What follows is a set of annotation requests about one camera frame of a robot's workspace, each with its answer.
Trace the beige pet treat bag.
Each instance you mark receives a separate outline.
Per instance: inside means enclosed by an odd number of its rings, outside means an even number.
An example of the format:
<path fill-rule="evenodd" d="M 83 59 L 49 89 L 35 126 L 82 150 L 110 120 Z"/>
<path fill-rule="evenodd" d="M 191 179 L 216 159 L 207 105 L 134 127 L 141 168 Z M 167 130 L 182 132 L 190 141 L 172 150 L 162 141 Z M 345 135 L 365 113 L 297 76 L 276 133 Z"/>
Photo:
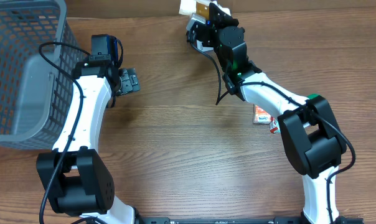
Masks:
<path fill-rule="evenodd" d="M 210 3 L 214 3 L 219 7 L 224 13 L 231 15 L 230 9 L 227 7 L 222 7 L 218 1 L 213 0 L 181 0 L 179 6 L 179 14 L 183 16 L 190 16 L 195 13 L 206 19 L 210 16 Z"/>

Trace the small orange snack packet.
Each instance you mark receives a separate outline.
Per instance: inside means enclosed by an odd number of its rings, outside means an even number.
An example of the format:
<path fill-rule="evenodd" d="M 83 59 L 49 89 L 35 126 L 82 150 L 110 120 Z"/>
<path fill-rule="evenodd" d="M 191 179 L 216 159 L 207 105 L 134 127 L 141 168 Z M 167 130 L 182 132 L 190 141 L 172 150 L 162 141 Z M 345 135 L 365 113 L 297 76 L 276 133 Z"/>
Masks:
<path fill-rule="evenodd" d="M 253 105 L 253 123 L 254 124 L 270 124 L 271 115 L 258 105 Z"/>

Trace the white green round container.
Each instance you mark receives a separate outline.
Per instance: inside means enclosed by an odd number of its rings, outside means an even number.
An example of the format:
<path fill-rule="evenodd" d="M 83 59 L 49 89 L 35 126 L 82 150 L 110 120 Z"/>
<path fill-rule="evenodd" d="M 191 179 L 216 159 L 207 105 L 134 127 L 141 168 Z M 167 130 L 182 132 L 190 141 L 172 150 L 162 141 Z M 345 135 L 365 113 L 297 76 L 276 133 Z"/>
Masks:
<path fill-rule="evenodd" d="M 310 95 L 307 96 L 308 100 L 316 100 L 316 99 L 318 99 L 320 97 L 321 97 L 320 95 L 315 94 L 315 93 L 310 94 Z"/>

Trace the red stick snack packet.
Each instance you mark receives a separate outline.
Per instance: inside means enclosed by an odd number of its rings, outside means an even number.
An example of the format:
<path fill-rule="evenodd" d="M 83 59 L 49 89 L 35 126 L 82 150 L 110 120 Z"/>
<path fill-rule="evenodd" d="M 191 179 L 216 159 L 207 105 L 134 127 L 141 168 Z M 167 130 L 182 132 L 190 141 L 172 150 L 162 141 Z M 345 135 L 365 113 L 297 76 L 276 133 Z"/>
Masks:
<path fill-rule="evenodd" d="M 279 122 L 276 118 L 271 117 L 271 122 L 270 122 L 270 132 L 272 134 L 278 134 L 280 133 L 280 126 Z"/>

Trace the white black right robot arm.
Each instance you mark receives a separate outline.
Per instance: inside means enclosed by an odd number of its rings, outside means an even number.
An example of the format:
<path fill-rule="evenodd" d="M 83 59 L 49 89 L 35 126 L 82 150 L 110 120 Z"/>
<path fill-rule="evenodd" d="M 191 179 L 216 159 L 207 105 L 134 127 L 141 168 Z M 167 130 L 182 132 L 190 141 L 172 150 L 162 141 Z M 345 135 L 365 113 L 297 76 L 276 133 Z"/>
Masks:
<path fill-rule="evenodd" d="M 190 17 L 187 41 L 212 60 L 227 93 L 253 103 L 277 120 L 289 163 L 303 177 L 304 223 L 344 223 L 336 208 L 335 178 L 348 140 L 328 101 L 300 96 L 271 81 L 247 55 L 244 28 L 217 1 L 181 1 L 179 14 Z"/>

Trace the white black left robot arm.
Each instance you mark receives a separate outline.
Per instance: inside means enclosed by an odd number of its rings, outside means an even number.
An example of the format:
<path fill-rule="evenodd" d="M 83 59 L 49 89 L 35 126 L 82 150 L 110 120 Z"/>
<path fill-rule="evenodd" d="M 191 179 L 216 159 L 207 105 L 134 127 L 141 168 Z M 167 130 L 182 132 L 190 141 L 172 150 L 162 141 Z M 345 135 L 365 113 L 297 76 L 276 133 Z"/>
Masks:
<path fill-rule="evenodd" d="M 80 62 L 72 102 L 52 152 L 40 153 L 36 169 L 45 188 L 43 203 L 55 213 L 88 223 L 142 223 L 137 209 L 115 195 L 110 171 L 98 154 L 105 108 L 116 95 L 140 89 L 135 69 Z"/>

